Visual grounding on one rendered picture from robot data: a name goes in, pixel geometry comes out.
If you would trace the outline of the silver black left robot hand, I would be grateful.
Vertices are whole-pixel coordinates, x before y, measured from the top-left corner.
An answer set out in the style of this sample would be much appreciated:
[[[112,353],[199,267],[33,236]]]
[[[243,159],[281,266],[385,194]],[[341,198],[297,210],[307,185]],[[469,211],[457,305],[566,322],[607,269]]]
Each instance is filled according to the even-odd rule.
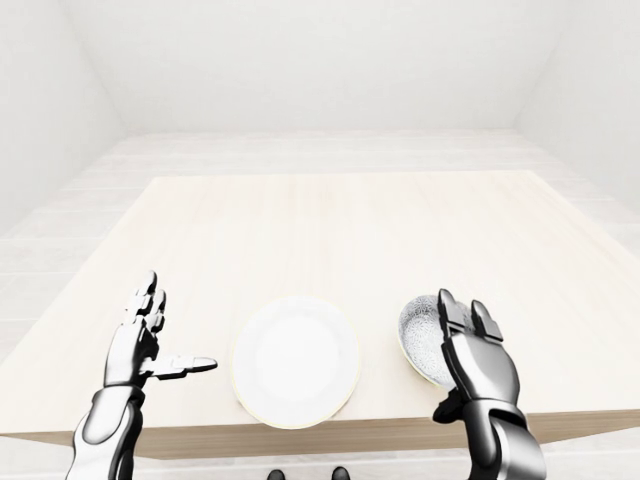
[[[141,388],[151,377],[179,379],[218,367],[218,362],[209,357],[159,355],[158,334],[164,328],[166,302],[166,292],[158,287],[157,273],[148,271],[112,339],[105,365],[105,387]]]

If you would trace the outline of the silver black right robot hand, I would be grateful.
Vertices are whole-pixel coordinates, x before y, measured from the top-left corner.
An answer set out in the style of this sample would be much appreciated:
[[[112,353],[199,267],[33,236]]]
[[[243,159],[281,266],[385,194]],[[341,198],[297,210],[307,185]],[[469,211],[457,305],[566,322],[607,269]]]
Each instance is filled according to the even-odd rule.
[[[479,300],[471,303],[473,329],[466,329],[464,314],[447,289],[438,293],[438,314],[443,333],[441,350],[455,388],[433,414],[437,423],[463,418],[466,406],[488,403],[497,417],[524,426],[517,407],[520,381],[515,364],[503,345],[498,323]]]

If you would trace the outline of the patterned bowl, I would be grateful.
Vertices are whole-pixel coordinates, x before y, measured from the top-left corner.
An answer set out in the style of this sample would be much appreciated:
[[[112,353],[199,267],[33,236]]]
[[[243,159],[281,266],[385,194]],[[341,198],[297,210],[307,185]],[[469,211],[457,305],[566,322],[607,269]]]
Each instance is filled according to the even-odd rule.
[[[402,309],[397,334],[402,352],[414,370],[431,383],[451,390],[455,382],[444,359],[437,295],[421,295]]]

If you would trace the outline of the white plate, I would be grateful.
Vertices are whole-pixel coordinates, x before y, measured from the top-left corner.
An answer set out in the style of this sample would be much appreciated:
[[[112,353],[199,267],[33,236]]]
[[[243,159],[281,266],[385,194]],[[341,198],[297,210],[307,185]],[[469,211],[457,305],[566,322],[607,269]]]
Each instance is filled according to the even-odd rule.
[[[316,426],[349,400],[360,374],[356,330],[311,296],[271,301],[247,320],[231,356],[236,397],[257,421],[284,430]]]

